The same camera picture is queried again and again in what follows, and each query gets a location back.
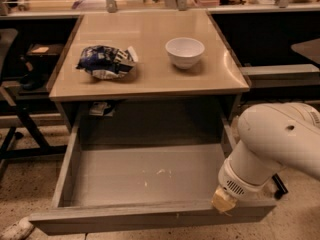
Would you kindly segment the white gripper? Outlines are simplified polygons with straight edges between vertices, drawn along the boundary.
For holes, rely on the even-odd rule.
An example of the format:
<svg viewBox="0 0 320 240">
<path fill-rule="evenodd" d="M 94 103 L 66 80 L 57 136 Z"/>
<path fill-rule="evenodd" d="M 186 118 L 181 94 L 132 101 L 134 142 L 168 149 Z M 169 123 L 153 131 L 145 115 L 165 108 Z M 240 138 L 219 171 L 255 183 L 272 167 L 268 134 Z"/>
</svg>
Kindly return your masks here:
<svg viewBox="0 0 320 240">
<path fill-rule="evenodd" d="M 236 207 L 237 199 L 246 200 L 262 190 L 261 186 L 249 184 L 233 171 L 231 160 L 227 158 L 218 173 L 219 185 L 211 203 L 220 213 L 226 213 Z"/>
</svg>

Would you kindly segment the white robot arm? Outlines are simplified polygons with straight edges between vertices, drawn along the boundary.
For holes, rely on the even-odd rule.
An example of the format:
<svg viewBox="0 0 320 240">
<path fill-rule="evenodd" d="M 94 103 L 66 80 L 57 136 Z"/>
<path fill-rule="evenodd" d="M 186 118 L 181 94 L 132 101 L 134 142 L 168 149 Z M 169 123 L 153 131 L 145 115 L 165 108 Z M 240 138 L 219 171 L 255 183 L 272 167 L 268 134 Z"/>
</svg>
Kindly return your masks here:
<svg viewBox="0 0 320 240">
<path fill-rule="evenodd" d="M 263 103 L 238 118 L 239 142 L 224 160 L 212 205 L 225 213 L 286 167 L 320 179 L 320 113 L 305 103 Z"/>
</svg>

